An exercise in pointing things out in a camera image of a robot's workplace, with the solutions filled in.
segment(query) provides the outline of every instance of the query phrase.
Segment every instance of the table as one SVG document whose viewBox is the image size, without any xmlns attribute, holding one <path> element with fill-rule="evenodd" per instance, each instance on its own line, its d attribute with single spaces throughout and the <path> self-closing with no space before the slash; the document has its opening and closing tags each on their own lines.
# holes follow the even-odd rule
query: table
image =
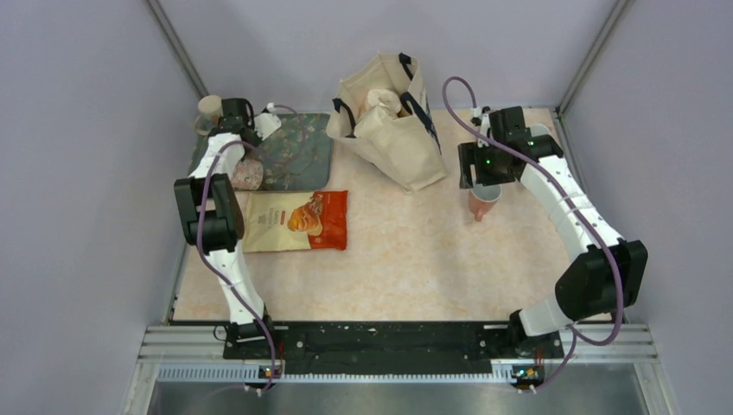
<svg viewBox="0 0 733 415">
<path fill-rule="evenodd" d="M 459 111 L 468 120 L 467 110 Z M 569 261 L 545 210 L 518 183 L 475 222 L 459 189 L 457 145 L 472 140 L 445 110 L 432 113 L 448 177 L 405 195 L 372 164 L 336 143 L 326 190 L 348 190 L 346 251 L 245 255 L 275 320 L 506 320 L 553 290 Z M 547 109 L 527 125 L 556 136 Z M 247 193 L 238 194 L 246 206 Z M 228 320 L 217 278 L 188 250 L 174 319 Z"/>
</svg>

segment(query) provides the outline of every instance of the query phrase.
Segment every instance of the chip bag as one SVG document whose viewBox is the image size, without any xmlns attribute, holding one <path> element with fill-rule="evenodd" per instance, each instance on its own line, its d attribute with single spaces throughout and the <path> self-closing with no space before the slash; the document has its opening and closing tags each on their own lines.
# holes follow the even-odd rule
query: chip bag
<svg viewBox="0 0 733 415">
<path fill-rule="evenodd" d="M 347 193 L 250 195 L 244 252 L 346 249 Z"/>
</svg>

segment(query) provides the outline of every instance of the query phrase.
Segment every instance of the snack bag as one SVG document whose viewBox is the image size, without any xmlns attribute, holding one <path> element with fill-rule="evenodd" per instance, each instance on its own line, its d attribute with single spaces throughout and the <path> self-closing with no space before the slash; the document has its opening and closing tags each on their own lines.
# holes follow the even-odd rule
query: snack bag
<svg viewBox="0 0 733 415">
<path fill-rule="evenodd" d="M 250 195 L 244 252 L 346 249 L 347 193 Z"/>
</svg>

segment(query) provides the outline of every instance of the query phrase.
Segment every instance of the beige tote bag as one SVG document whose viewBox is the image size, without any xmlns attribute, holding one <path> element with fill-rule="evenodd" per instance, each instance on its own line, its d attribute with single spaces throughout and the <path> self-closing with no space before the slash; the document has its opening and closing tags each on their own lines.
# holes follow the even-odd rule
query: beige tote bag
<svg viewBox="0 0 733 415">
<path fill-rule="evenodd" d="M 403 107 L 400 115 L 404 116 L 390 119 L 367 136 L 355 137 L 356 120 L 372 89 L 396 92 Z M 420 63 L 406 54 L 379 54 L 358 73 L 342 80 L 326 133 L 373 163 L 406 193 L 446 176 Z"/>
</svg>

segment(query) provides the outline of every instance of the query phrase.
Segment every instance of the bag handle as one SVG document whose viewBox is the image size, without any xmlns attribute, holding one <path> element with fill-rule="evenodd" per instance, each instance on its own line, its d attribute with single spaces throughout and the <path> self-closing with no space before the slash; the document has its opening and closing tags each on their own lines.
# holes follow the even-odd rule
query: bag handle
<svg viewBox="0 0 733 415">
<path fill-rule="evenodd" d="M 407 73 L 407 78 L 410 78 L 410 80 L 412 80 L 412 78 L 414 78 L 415 75 L 412 74 L 410 67 L 407 66 L 407 65 L 412 64 L 412 58 L 400 52 L 399 53 L 399 63 L 402 64 L 402 68 L 405 70 L 405 73 Z"/>
<path fill-rule="evenodd" d="M 411 93 L 403 93 L 399 96 L 399 102 L 402 103 L 402 107 L 405 109 L 405 111 L 407 111 L 408 114 L 412 115 L 414 113 L 415 115 L 417 115 L 417 119 L 419 119 L 420 122 L 423 123 L 428 133 L 433 137 L 434 140 L 436 140 L 438 151 L 443 154 L 443 151 L 440 148 L 440 142 L 437 139 L 437 133 L 435 131 L 433 120 L 430 119 L 430 116 L 423 110 L 420 104 L 417 103 L 415 97 L 413 97 Z"/>
<path fill-rule="evenodd" d="M 356 138 L 354 136 L 354 128 L 356 128 L 356 119 L 354 118 L 354 113 L 351 112 L 351 108 L 348 107 L 348 105 L 344 104 L 343 100 L 341 98 L 334 98 L 334 109 L 336 112 L 341 112 L 341 108 L 346 110 L 346 114 L 348 114 L 348 122 L 351 124 L 351 134 L 347 135 L 347 138 Z"/>
</svg>

